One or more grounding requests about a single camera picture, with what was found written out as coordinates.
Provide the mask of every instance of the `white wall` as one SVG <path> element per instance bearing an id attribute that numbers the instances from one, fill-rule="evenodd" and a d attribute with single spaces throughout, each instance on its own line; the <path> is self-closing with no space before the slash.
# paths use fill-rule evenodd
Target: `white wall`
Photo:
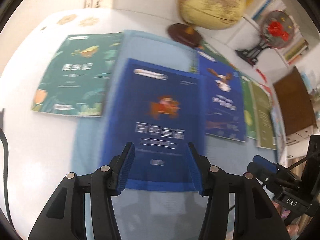
<path id="1" fill-rule="evenodd" d="M 84 8 L 85 0 L 23 0 L 0 33 L 0 75 L 9 59 L 28 36 L 50 14 Z"/>

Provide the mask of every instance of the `cartoon illustration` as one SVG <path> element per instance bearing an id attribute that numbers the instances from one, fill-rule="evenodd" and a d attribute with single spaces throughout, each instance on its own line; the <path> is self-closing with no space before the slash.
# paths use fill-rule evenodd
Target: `cartoon illustration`
<path id="1" fill-rule="evenodd" d="M 178 101 L 173 100 L 171 96 L 162 96 L 158 99 L 158 103 L 150 103 L 150 114 L 154 119 L 158 120 L 159 114 L 168 114 L 170 118 L 178 117 L 177 112 L 180 109 Z"/>
<path id="2" fill-rule="evenodd" d="M 211 68 L 207 68 L 207 71 L 209 73 L 211 73 L 212 75 L 220 78 L 221 80 L 215 80 L 215 82 L 217 83 L 218 87 L 225 92 L 230 92 L 231 91 L 231 87 L 228 85 L 228 81 L 232 79 L 232 74 L 231 73 L 227 73 L 226 76 L 224 75 L 219 75 L 217 72 L 215 72 L 213 69 Z"/>
<path id="3" fill-rule="evenodd" d="M 252 126 L 253 125 L 251 114 L 247 110 L 244 110 L 244 120 L 245 120 L 245 123 L 248 126 Z"/>
<path id="4" fill-rule="evenodd" d="M 109 47 L 117 46 L 117 45 L 120 45 L 120 44 L 121 44 L 120 42 L 116 42 L 114 44 L 111 44 Z"/>
<path id="5" fill-rule="evenodd" d="M 80 54 L 81 57 L 92 57 L 99 49 L 99 46 L 92 46 L 90 48 L 79 50 L 76 49 L 75 52 L 71 53 L 72 56 Z"/>

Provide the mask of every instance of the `metal screw head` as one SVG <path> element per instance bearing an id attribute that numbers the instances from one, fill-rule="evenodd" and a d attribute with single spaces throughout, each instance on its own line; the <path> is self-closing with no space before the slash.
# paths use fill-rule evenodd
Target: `metal screw head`
<path id="1" fill-rule="evenodd" d="M 210 171 L 211 172 L 218 172 L 219 171 L 219 168 L 217 166 L 211 166 L 210 167 Z"/>
<path id="2" fill-rule="evenodd" d="M 247 179 L 253 179 L 253 175 L 250 173 L 250 172 L 246 172 L 244 174 L 244 176 L 247 178 Z"/>
<path id="3" fill-rule="evenodd" d="M 101 171 L 108 171 L 110 170 L 110 167 L 108 165 L 103 165 L 101 168 L 100 168 Z"/>
<path id="4" fill-rule="evenodd" d="M 75 176 L 75 174 L 74 174 L 73 172 L 69 172 L 69 173 L 66 175 L 66 178 L 67 178 L 67 179 L 72 179 L 74 176 Z"/>

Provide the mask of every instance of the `book cover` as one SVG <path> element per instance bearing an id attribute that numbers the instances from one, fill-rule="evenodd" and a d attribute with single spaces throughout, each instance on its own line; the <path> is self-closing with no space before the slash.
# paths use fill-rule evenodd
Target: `book cover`
<path id="1" fill-rule="evenodd" d="M 247 141 L 244 102 L 238 71 L 199 51 L 199 74 L 205 76 L 205 133 Z"/>
<path id="2" fill-rule="evenodd" d="M 130 59 L 116 93 L 101 164 L 135 145 L 127 188 L 193 191 L 188 142 L 204 152 L 203 77 Z"/>
<path id="3" fill-rule="evenodd" d="M 247 137 L 257 139 L 256 121 L 254 117 L 253 101 L 250 89 L 252 82 L 245 75 L 241 75 L 240 80 L 243 91 L 244 120 L 247 129 Z"/>
<path id="4" fill-rule="evenodd" d="M 32 110 L 101 115 L 121 39 L 121 33 L 69 35 L 44 73 Z"/>
<path id="5" fill-rule="evenodd" d="M 281 160 L 281 157 L 285 150 L 285 138 L 284 138 L 284 131 L 282 130 L 280 120 L 278 118 L 278 114 L 276 109 L 273 107 L 271 109 L 271 120 L 274 128 L 274 134 L 276 138 L 276 149 L 277 149 L 277 157 L 278 162 Z"/>
<path id="6" fill-rule="evenodd" d="M 255 120 L 257 127 L 258 147 L 276 150 L 276 139 L 273 133 L 270 111 L 271 103 L 268 94 L 252 82 L 252 95 L 255 102 Z"/>

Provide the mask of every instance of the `bird illustration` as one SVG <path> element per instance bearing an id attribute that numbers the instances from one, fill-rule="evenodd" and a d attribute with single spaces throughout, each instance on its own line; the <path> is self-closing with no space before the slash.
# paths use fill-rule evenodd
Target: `bird illustration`
<path id="1" fill-rule="evenodd" d="M 229 80 L 232 79 L 232 74 L 231 73 L 227 73 L 226 76 L 224 75 L 219 75 L 217 72 L 215 72 L 213 69 L 211 68 L 207 68 L 207 71 L 209 73 L 211 73 L 212 75 L 220 78 L 220 80 L 215 80 L 215 82 L 217 83 L 217 86 L 225 92 L 230 92 L 231 91 L 231 87 L 228 85 Z"/>

